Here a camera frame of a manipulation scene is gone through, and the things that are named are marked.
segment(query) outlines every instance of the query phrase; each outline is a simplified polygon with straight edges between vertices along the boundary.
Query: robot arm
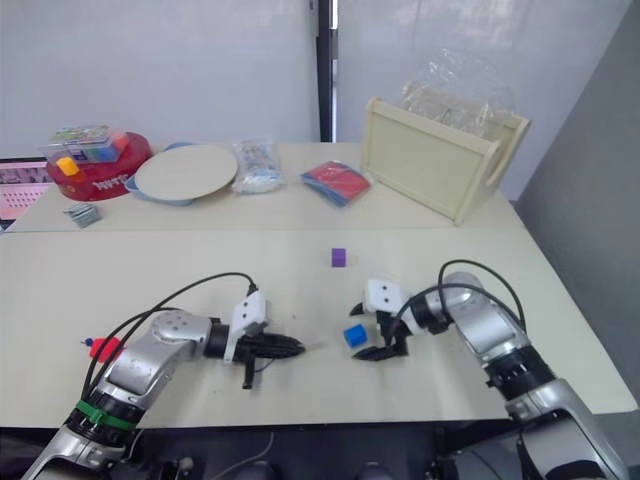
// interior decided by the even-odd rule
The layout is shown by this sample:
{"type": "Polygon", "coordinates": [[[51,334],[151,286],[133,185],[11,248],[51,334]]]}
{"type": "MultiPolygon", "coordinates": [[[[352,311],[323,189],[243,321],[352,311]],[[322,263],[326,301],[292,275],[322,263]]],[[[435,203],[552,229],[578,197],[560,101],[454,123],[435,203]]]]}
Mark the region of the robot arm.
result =
{"type": "Polygon", "coordinates": [[[253,292],[235,307],[230,325],[181,310],[158,315],[76,404],[22,479],[33,480],[60,461],[84,471],[109,469],[124,456],[138,422],[183,362],[210,357],[244,363],[243,387],[251,388],[256,358],[302,353],[304,346],[296,339],[262,332],[265,306],[262,293],[253,292]]]}
{"type": "MultiPolygon", "coordinates": [[[[447,283],[481,287],[478,279],[466,272],[449,275],[447,283]]],[[[556,378],[509,313],[480,292],[448,288],[444,297],[448,315],[434,291],[412,302],[414,305],[402,315],[403,325],[390,332],[391,315],[409,298],[397,285],[369,281],[365,301],[352,314],[376,312],[383,336],[392,335],[395,343],[365,349],[356,358],[381,360],[406,355],[406,336],[438,334],[453,323],[487,373],[487,385],[500,391],[507,412],[519,424],[519,453],[525,465],[537,472],[533,478],[628,478],[624,463],[593,414],[565,380],[556,378]]]]}

